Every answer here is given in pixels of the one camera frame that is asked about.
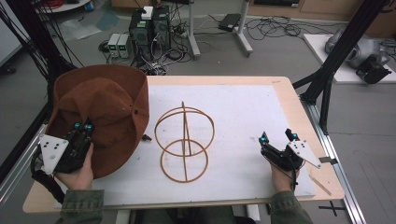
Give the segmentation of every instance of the human hand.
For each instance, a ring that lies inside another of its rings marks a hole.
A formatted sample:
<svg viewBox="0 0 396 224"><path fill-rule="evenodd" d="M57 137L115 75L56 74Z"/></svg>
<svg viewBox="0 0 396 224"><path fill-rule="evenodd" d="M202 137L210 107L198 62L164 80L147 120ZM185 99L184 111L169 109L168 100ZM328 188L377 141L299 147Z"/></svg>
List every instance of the human hand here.
<svg viewBox="0 0 396 224"><path fill-rule="evenodd" d="M272 179L276 193L282 191L292 191L291 171L284 171L271 163Z"/></svg>
<svg viewBox="0 0 396 224"><path fill-rule="evenodd" d="M91 157L93 153L93 143L91 143L85 156L84 164L81 169L71 174L57 173L55 176L68 189L92 189L93 171L91 168Z"/></svg>

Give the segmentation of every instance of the computer tower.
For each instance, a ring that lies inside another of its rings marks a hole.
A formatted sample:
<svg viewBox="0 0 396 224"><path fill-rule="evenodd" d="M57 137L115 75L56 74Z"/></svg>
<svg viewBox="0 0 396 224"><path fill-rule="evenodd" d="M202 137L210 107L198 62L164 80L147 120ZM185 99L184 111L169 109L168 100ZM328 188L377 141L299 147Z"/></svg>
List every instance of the computer tower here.
<svg viewBox="0 0 396 224"><path fill-rule="evenodd" d="M129 25L129 34L132 39L134 55L137 55L139 52L146 61L151 61L151 44L154 37L152 21L142 20L142 12L140 10L137 10L132 14L131 23Z"/></svg>
<svg viewBox="0 0 396 224"><path fill-rule="evenodd" d="M160 45L162 50L169 50L171 48L169 6L154 8L152 22L157 45Z"/></svg>

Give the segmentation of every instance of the person's left hand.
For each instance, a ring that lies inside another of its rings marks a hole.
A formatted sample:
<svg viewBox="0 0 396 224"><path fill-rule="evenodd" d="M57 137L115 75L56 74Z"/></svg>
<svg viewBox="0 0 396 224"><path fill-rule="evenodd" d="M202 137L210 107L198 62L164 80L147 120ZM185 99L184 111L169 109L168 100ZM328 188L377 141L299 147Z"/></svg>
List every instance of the person's left hand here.
<svg viewBox="0 0 396 224"><path fill-rule="evenodd" d="M85 156L84 164L81 169L71 173L57 173L55 176L62 182L68 189L92 189L93 171L91 168L91 157L93 153L93 143L91 143Z"/></svg>

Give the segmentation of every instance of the wooden desk top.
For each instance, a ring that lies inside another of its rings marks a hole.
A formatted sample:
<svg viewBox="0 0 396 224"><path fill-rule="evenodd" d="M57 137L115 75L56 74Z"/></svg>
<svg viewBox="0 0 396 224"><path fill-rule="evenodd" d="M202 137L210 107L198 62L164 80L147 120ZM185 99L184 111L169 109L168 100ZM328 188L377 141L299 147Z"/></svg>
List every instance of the wooden desk top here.
<svg viewBox="0 0 396 224"><path fill-rule="evenodd" d="M315 155L326 157L326 153L318 140L311 122L306 115L297 93L286 77L148 77L149 85L269 85L273 86L290 128L307 140ZM317 169L309 163L305 164L313 179L317 194L310 197L299 197L300 201L329 201L344 198L344 191L329 163L323 163ZM35 182L25 200L23 211L26 213L59 212L54 208L54 199L40 184Z"/></svg>

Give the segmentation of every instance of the person's arm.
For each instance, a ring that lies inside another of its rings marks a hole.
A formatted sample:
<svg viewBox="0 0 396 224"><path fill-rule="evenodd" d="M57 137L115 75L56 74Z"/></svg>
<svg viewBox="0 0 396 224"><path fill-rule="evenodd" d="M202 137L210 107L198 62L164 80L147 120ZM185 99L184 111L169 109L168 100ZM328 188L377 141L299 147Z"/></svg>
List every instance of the person's arm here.
<svg viewBox="0 0 396 224"><path fill-rule="evenodd" d="M276 194L271 202L272 224L313 223L291 190L291 178L271 165Z"/></svg>
<svg viewBox="0 0 396 224"><path fill-rule="evenodd" d="M61 218L58 219L57 224L94 224L100 223L102 220L104 191L92 190L92 153L93 144L91 144L80 170L72 174L56 174L56 177L68 188L64 195Z"/></svg>

